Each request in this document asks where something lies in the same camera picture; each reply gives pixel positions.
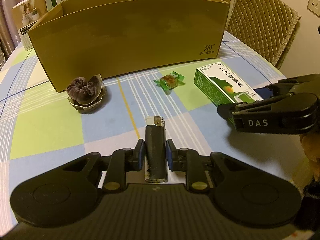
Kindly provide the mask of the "person's right hand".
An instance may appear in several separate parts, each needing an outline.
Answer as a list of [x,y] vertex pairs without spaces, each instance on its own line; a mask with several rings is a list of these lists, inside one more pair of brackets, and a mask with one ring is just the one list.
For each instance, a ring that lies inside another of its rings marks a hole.
[[320,135],[319,133],[301,134],[299,139],[304,153],[309,160],[314,179],[318,182],[320,178]]

